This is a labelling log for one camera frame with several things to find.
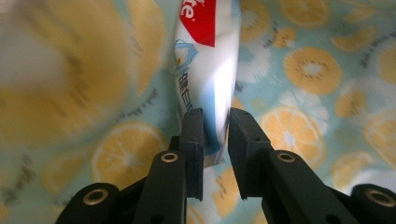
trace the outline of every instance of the white toothpaste tube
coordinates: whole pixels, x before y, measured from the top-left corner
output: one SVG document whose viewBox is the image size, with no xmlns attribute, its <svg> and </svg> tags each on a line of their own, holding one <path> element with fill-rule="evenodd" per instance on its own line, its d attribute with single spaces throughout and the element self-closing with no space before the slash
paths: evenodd
<svg viewBox="0 0 396 224">
<path fill-rule="evenodd" d="M 233 99 L 239 0 L 183 0 L 175 42 L 178 112 L 204 110 L 205 166 L 221 162 Z"/>
</svg>

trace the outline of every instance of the metal screw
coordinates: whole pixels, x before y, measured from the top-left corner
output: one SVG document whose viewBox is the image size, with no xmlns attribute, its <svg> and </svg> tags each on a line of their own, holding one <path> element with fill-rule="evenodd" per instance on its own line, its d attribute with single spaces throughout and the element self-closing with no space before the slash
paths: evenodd
<svg viewBox="0 0 396 224">
<path fill-rule="evenodd" d="M 172 152 L 168 152 L 161 156 L 161 160 L 164 162 L 174 162 L 177 161 L 178 155 Z"/>
<path fill-rule="evenodd" d="M 96 205 L 104 201 L 107 196 L 106 189 L 93 189 L 84 196 L 83 202 L 87 205 Z"/>
<path fill-rule="evenodd" d="M 391 198 L 388 194 L 383 193 L 376 189 L 367 189 L 366 196 L 374 203 L 378 203 L 385 207 L 394 207 L 396 206 L 396 202 L 393 198 Z"/>
<path fill-rule="evenodd" d="M 277 154 L 277 158 L 280 159 L 281 161 L 285 161 L 285 162 L 294 162 L 296 160 L 289 153 L 285 153 L 285 152 Z"/>
</svg>

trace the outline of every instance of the patterned cloth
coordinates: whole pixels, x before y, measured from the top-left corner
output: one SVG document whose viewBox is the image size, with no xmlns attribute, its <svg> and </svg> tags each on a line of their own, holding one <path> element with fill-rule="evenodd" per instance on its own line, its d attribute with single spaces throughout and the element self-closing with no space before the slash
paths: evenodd
<svg viewBox="0 0 396 224">
<path fill-rule="evenodd" d="M 41 56 L 69 71 L 66 92 L 76 94 L 47 97 L 63 89 L 43 76 L 56 88 L 40 86 L 19 100 L 8 89 L 12 78 L 0 75 L 0 223 L 53 223 L 93 182 L 125 188 L 179 135 L 172 52 L 179 0 L 38 2 L 15 23 L 34 38 L 7 37 L 24 32 L 2 26 L 8 46 L 35 39 L 24 48 L 30 53 L 3 44 L 0 65 L 48 65 L 29 57 L 50 46 L 61 54 Z M 0 20 L 8 3 L 0 1 Z M 240 7 L 233 106 L 328 186 L 349 193 L 369 182 L 396 191 L 396 1 L 244 0 Z M 189 200 L 188 223 L 265 223 L 261 200 L 242 202 L 227 153 L 224 160 L 205 169 L 204 200 Z"/>
</svg>

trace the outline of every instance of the red logo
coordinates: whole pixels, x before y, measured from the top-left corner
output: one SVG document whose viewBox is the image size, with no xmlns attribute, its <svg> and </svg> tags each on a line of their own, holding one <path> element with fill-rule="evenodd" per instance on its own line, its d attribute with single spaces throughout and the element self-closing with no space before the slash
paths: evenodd
<svg viewBox="0 0 396 224">
<path fill-rule="evenodd" d="M 215 47 L 216 0 L 183 0 L 180 19 L 197 43 Z"/>
</svg>

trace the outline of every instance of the toothpaste tube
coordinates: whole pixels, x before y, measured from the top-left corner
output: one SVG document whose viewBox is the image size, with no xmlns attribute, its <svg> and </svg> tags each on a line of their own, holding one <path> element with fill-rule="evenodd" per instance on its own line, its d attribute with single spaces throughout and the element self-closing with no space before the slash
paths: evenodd
<svg viewBox="0 0 396 224">
<path fill-rule="evenodd" d="M 175 42 L 179 120 L 204 110 L 205 166 L 221 162 L 226 145 L 239 30 L 238 0 L 183 0 Z"/>
</svg>

